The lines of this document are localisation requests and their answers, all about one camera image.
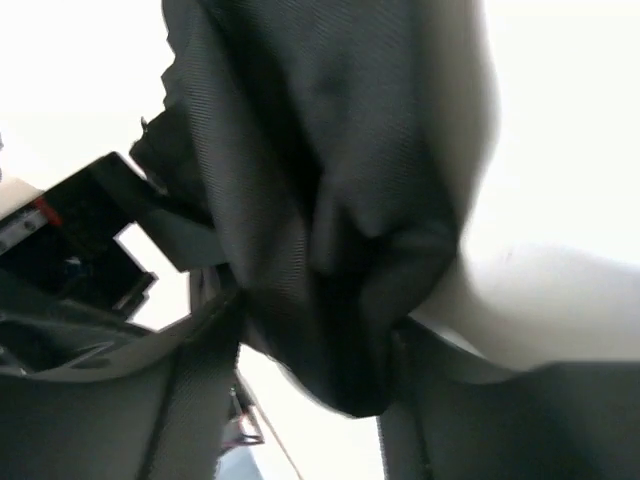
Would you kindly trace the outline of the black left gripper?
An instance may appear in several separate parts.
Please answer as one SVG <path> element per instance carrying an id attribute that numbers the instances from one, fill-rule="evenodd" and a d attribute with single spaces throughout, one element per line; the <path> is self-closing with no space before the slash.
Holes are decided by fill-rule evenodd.
<path id="1" fill-rule="evenodd" d="M 116 154 L 46 191 L 2 186 L 1 367 L 139 370 L 160 349 L 131 323 L 157 281 L 118 240 L 135 219 L 181 272 L 227 262 L 215 228 L 153 194 L 126 212 L 100 176 L 136 176 Z"/>

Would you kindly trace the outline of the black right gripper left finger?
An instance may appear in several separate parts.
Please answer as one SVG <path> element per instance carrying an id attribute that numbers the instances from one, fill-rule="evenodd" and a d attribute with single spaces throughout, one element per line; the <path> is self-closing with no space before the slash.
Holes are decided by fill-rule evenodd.
<path id="1" fill-rule="evenodd" d="M 230 404 L 243 303 L 221 293 L 112 353 L 1 377 L 5 479 L 210 479 Z"/>

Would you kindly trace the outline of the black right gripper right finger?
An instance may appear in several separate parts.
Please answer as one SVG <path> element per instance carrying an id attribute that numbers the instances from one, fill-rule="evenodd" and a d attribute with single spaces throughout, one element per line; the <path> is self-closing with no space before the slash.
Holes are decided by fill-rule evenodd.
<path id="1" fill-rule="evenodd" d="M 379 417 L 389 479 L 635 479 L 639 366 L 517 373 L 413 321 L 391 337 L 396 396 Z"/>

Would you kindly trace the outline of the black pleated skirt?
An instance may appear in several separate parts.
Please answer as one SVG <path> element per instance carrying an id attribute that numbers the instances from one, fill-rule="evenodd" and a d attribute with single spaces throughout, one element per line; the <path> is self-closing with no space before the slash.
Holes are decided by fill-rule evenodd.
<path id="1" fill-rule="evenodd" d="M 453 260 L 490 137 L 479 1 L 166 1 L 165 109 L 131 149 L 210 217 L 250 345 L 356 417 Z"/>

